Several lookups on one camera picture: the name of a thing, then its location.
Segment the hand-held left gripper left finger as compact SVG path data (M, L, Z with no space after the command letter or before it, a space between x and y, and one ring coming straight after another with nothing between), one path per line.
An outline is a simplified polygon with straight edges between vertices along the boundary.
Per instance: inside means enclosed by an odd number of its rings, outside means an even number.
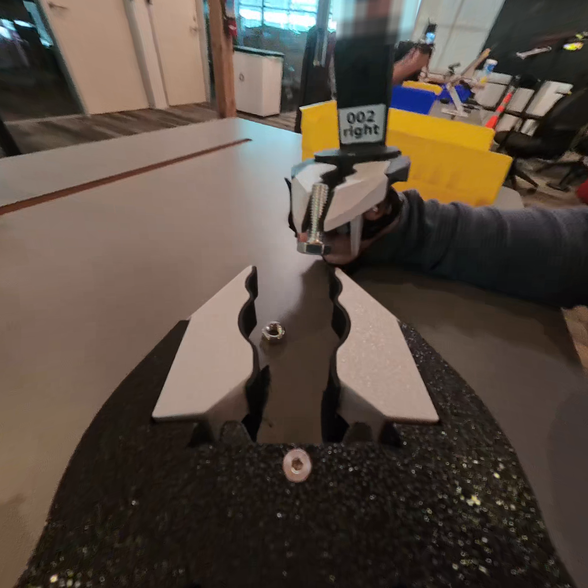
M269 386L250 340L257 297L257 268L247 266L191 314L153 409L155 422L201 423L207 439L219 439L226 423L237 422L257 440Z

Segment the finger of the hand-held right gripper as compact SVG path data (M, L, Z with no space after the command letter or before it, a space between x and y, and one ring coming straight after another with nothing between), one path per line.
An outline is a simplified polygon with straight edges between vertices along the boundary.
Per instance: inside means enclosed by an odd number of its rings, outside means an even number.
M290 229L295 233L298 241L306 240L306 231L309 226L307 205L313 184L323 182L330 189L337 176L338 170L335 165L314 160L305 160L292 167L290 178Z
M389 162L365 162L353 167L354 172L334 187L334 195L323 221L325 232L353 221L385 199L389 165Z

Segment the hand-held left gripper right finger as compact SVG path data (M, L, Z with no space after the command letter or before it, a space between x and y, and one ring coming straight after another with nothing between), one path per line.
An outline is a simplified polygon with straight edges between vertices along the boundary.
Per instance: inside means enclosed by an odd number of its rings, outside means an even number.
M375 442L397 442L397 424L440 417L395 315L351 277L329 276L337 343L322 394L322 440L343 442L355 426Z

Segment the silver hex bolt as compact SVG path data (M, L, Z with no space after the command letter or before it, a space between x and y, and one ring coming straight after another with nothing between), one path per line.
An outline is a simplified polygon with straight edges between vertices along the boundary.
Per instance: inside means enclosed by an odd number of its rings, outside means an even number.
M306 231L306 240L298 241L297 251L301 254L309 254L323 257L330 253L331 247L323 239L322 215L329 197L329 187L323 182L313 184L307 212L309 226Z

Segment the person's right forearm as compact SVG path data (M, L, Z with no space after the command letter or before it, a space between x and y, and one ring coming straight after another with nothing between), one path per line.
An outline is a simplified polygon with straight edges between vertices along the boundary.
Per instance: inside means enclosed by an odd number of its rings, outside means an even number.
M587 207L501 210L399 195L359 266L398 266L561 308L587 306Z

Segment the black chair back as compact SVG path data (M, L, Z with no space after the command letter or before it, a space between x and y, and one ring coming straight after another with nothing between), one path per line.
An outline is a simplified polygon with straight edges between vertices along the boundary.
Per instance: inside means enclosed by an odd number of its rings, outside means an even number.
M328 102L336 96L334 81L334 48L336 35L317 25L309 30L300 78L295 132L302 133L302 107Z

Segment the blue plastic bin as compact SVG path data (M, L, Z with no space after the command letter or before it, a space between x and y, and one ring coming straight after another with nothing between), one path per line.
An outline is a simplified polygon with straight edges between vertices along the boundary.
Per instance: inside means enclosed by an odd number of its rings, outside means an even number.
M442 88L435 85L432 88L397 85L392 90L390 108L428 115L441 92Z

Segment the white cabinet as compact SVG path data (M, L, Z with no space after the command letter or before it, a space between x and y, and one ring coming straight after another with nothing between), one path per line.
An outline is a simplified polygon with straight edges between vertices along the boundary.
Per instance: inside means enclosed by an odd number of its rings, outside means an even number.
M233 51L236 110L261 118L281 112L284 54L245 46Z

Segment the orange traffic cone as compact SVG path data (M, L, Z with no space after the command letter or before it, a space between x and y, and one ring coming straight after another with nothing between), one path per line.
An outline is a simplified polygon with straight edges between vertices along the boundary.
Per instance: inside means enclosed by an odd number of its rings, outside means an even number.
M488 119L488 121L485 123L485 125L484 125L485 128L493 129L493 130L496 129L496 126L497 126L500 118L504 114L504 111L506 110L506 107L509 105L509 102L511 101L515 92L516 92L516 89L513 89L512 87L509 87L507 89L507 92L504 95L502 101L496 107L496 110L491 115L491 117Z

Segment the black office chair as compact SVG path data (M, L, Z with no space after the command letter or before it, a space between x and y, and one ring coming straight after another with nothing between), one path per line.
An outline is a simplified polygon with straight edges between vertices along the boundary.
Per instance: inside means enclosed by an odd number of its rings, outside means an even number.
M529 192L537 191L538 184L519 166L522 161L537 159L551 166L568 166L569 171L558 184L550 186L567 190L569 180L583 168L582 159L562 162L568 152L587 157L587 86L563 96L538 119L532 135L511 128L497 132L494 137L497 151L511 157L511 166L504 185L517 190L517 179L530 185Z

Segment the white door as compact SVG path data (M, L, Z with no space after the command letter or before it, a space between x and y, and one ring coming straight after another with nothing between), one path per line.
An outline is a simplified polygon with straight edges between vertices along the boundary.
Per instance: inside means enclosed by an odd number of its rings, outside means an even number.
M207 102L210 88L202 1L150 1L149 16L168 105Z
M40 1L86 114L149 105L123 1Z

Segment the wooden post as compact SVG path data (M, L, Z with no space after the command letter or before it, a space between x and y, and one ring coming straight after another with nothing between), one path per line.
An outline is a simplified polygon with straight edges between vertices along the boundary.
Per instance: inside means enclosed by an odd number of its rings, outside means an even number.
M233 1L209 1L209 33L217 111L221 118L237 116L233 42L224 34L224 15L234 14Z

